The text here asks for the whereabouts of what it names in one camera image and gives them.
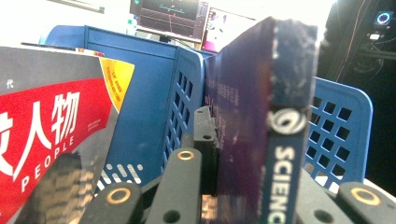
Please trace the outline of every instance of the red magazine cover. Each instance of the red magazine cover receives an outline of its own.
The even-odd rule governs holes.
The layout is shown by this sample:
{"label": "red magazine cover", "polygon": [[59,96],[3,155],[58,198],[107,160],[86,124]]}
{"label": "red magazine cover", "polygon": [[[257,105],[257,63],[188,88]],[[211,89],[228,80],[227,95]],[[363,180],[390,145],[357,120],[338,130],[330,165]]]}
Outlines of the red magazine cover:
{"label": "red magazine cover", "polygon": [[32,47],[0,47],[0,62],[0,223],[78,221],[134,66]]}

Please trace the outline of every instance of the blue plastic basket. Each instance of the blue plastic basket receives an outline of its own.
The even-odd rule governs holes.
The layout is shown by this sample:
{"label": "blue plastic basket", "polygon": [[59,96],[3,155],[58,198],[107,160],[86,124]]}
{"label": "blue plastic basket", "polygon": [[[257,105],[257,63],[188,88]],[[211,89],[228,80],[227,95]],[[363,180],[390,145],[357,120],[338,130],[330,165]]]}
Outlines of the blue plastic basket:
{"label": "blue plastic basket", "polygon": [[[136,65],[98,187],[146,184],[163,171],[168,155],[192,132],[202,105],[203,57],[212,55],[93,28],[57,26],[42,44],[92,49]],[[325,188],[364,178],[372,121],[368,96],[316,79],[305,168]]]}
{"label": "blue plastic basket", "polygon": [[373,115],[370,98],[358,89],[316,78],[311,108],[305,170],[326,189],[362,182]]}

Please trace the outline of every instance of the book cover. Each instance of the book cover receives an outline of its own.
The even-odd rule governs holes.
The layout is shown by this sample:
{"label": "book cover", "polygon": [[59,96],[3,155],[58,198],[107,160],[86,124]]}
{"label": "book cover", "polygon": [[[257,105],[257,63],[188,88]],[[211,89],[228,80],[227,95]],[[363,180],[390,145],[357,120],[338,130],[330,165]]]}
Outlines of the book cover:
{"label": "book cover", "polygon": [[213,222],[295,220],[317,36],[316,26],[267,18],[205,59],[220,144]]}
{"label": "book cover", "polygon": [[77,223],[134,65],[24,46],[0,62],[0,223]]}

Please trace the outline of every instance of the book spine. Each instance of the book spine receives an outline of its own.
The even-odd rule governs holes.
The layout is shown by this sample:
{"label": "book spine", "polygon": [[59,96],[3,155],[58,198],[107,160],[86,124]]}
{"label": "book spine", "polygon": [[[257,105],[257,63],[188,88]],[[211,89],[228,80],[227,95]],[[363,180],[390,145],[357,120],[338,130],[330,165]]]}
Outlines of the book spine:
{"label": "book spine", "polygon": [[288,20],[276,21],[274,32],[260,223],[294,223],[316,71],[317,29]]}

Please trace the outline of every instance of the electronic device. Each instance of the electronic device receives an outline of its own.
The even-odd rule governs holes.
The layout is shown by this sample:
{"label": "electronic device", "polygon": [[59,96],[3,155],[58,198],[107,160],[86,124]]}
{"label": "electronic device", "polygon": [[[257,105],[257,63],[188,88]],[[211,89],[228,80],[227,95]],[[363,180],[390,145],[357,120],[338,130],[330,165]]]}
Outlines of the electronic device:
{"label": "electronic device", "polygon": [[253,24],[252,18],[211,7],[201,50],[217,53]]}
{"label": "electronic device", "polygon": [[130,13],[137,16],[137,30],[201,43],[208,3],[200,0],[132,0]]}
{"label": "electronic device", "polygon": [[376,25],[388,25],[392,20],[393,12],[392,11],[379,11],[378,15],[375,18]]}

